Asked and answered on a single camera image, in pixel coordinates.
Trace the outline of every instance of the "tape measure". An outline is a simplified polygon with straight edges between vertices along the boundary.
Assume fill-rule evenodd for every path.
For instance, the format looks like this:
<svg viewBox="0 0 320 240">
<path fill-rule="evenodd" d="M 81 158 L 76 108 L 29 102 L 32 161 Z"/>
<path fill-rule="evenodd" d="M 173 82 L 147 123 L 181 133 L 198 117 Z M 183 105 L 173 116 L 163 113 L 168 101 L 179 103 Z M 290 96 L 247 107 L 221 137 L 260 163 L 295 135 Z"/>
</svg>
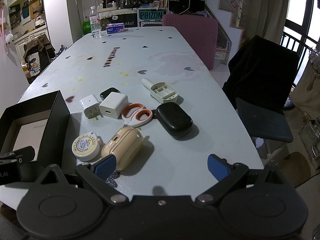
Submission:
<svg viewBox="0 0 320 240">
<path fill-rule="evenodd" d="M 95 132 L 77 137 L 72 144 L 73 154 L 81 161 L 87 162 L 96 157 L 100 151 L 101 141 Z"/>
</svg>

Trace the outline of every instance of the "staircase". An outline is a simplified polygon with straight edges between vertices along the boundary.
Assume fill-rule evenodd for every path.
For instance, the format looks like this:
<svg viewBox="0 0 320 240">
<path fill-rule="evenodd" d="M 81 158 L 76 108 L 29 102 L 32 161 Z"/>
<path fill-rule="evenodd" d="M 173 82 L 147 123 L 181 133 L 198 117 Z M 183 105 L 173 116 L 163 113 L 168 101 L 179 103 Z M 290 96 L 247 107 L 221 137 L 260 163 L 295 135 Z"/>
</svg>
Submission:
<svg viewBox="0 0 320 240">
<path fill-rule="evenodd" d="M 227 64 L 239 49 L 244 29 L 231 24 L 232 16 L 235 12 L 220 9 L 220 0 L 205 0 L 205 4 L 208 8 L 208 13 L 213 14 L 213 17 L 217 19 L 230 40 L 228 51 L 216 49 L 216 59 L 221 59 L 224 64 Z"/>
<path fill-rule="evenodd" d="M 239 25 L 242 23 L 242 8 L 245 4 L 244 0 L 205 0 L 207 13 L 219 22 L 215 58 L 225 65 L 240 47 L 244 29 Z"/>
</svg>

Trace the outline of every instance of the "water bottle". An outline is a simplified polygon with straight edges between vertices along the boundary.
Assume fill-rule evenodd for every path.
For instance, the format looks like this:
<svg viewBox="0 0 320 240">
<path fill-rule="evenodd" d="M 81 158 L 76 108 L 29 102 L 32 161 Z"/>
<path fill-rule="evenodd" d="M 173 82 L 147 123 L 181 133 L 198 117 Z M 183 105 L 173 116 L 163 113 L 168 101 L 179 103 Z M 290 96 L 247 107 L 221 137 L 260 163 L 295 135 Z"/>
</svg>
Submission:
<svg viewBox="0 0 320 240">
<path fill-rule="evenodd" d="M 100 38 L 101 37 L 100 18 L 95 6 L 91 7 L 91 13 L 89 15 L 89 18 L 90 18 L 90 25 L 91 25 L 91 33 L 93 37 Z"/>
</svg>

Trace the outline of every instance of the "tissue box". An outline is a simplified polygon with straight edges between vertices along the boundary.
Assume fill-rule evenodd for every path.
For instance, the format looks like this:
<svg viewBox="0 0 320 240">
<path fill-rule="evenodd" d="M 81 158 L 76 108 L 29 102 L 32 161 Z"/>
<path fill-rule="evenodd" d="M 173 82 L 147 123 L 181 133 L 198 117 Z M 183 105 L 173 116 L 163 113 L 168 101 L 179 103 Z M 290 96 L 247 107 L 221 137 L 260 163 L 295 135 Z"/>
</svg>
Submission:
<svg viewBox="0 0 320 240">
<path fill-rule="evenodd" d="M 61 166 L 70 112 L 60 91 L 8 107 L 0 118 L 0 155 L 32 146 L 35 158 L 20 166 L 22 181 L 33 182 L 49 164 Z"/>
<path fill-rule="evenodd" d="M 124 32 L 124 23 L 108 24 L 107 33 L 120 33 Z"/>
</svg>

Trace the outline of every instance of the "charger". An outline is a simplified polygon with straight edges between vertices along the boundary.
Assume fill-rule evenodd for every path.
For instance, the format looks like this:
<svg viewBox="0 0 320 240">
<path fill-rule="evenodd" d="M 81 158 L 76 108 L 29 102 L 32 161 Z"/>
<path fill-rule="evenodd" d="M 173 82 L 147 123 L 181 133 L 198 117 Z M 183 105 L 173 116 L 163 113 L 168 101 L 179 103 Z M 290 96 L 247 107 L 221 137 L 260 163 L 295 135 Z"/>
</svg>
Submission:
<svg viewBox="0 0 320 240">
<path fill-rule="evenodd" d="M 86 118 L 94 118 L 100 115 L 99 105 L 100 102 L 95 95 L 89 95 L 80 100 L 80 104 Z"/>
<path fill-rule="evenodd" d="M 100 104 L 99 109 L 101 114 L 118 119 L 127 105 L 129 105 L 127 95 L 111 92 Z"/>
</svg>

